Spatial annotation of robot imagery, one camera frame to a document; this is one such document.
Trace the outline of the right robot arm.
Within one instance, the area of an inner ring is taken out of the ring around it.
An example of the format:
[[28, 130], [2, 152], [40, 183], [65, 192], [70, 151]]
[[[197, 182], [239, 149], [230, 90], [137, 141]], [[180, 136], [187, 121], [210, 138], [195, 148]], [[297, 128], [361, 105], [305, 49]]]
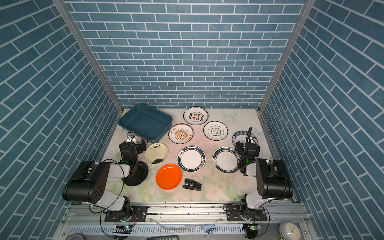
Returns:
[[242, 214], [254, 213], [272, 201], [293, 197], [294, 188], [284, 161], [258, 158], [260, 146], [250, 140], [244, 144], [238, 141], [235, 150], [240, 154], [240, 172], [255, 177], [257, 186], [256, 191], [244, 195], [240, 206]]

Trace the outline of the white plate red characters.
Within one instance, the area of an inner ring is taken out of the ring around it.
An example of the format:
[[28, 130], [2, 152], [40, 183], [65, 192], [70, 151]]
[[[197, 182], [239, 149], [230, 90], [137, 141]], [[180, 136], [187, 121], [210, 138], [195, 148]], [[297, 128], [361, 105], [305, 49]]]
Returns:
[[187, 124], [197, 126], [204, 124], [208, 120], [209, 114], [204, 108], [191, 107], [185, 110], [183, 118]]

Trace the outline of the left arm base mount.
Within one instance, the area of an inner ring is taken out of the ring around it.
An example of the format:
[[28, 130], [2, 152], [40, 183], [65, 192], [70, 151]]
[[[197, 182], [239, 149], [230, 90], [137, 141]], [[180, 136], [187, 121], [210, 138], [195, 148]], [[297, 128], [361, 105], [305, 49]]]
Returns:
[[148, 206], [123, 207], [120, 211], [106, 211], [106, 223], [144, 222], [147, 217]]

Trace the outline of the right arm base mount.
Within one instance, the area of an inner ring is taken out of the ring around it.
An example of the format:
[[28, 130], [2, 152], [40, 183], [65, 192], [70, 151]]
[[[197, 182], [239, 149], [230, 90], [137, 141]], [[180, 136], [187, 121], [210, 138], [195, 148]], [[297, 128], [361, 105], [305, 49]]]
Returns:
[[223, 210], [226, 213], [227, 221], [266, 221], [267, 216], [264, 210], [253, 210], [238, 204], [224, 204]]

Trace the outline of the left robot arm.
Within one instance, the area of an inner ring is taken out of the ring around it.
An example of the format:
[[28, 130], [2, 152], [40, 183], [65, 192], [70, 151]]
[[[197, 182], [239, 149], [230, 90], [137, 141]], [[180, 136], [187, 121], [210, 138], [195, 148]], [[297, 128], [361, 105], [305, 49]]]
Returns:
[[148, 166], [139, 161], [139, 154], [147, 149], [147, 142], [123, 142], [119, 145], [121, 160], [105, 160], [100, 163], [82, 161], [64, 187], [65, 201], [87, 202], [110, 212], [130, 215], [130, 200], [106, 189], [108, 179], [123, 180], [125, 186], [137, 186], [148, 175]]

